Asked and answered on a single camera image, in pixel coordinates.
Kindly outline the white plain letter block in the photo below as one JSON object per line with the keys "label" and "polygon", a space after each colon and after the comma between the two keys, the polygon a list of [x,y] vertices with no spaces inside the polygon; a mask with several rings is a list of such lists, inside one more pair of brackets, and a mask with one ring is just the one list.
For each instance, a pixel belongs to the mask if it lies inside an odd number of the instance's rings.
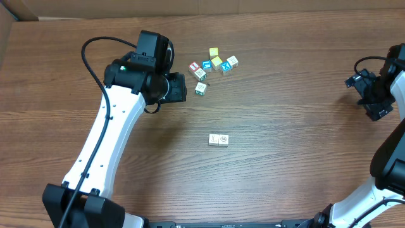
{"label": "white plain letter block", "polygon": [[218,146],[219,145],[219,134],[210,134],[208,144],[210,146]]}

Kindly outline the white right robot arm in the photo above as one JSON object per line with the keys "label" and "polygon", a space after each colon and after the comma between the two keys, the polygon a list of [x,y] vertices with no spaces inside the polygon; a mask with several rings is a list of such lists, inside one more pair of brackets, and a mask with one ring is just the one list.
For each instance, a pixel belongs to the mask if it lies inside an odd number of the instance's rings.
{"label": "white right robot arm", "polygon": [[395,103],[400,123],[373,155],[367,181],[300,227],[369,227],[381,213],[404,204],[404,45],[390,47],[382,61],[378,75],[355,70],[345,83],[357,90],[361,96],[358,105],[372,121],[386,116]]}

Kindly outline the white shell number block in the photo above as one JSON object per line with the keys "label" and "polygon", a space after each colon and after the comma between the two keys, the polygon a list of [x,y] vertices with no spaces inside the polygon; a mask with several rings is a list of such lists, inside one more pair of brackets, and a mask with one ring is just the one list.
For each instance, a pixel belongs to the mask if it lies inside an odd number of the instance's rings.
{"label": "white shell number block", "polygon": [[220,134],[218,145],[227,147],[229,145],[229,135]]}

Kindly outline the white green Z block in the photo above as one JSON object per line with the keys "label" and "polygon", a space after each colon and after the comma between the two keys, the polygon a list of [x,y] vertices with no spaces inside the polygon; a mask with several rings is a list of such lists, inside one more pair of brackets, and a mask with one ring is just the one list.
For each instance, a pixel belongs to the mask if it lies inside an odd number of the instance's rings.
{"label": "white green Z block", "polygon": [[196,94],[200,96],[204,96],[207,91],[207,85],[203,84],[202,82],[198,82],[195,88]]}

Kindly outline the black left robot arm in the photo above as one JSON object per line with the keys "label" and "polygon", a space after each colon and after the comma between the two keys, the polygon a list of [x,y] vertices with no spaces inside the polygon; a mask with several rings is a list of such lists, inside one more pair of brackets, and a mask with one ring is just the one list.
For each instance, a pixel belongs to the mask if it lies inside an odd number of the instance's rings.
{"label": "black left robot arm", "polygon": [[98,114],[76,162],[61,185],[48,184],[43,192],[55,227],[149,227],[148,219],[112,201],[116,171],[145,107],[184,102],[185,77],[116,59],[105,69],[104,85]]}

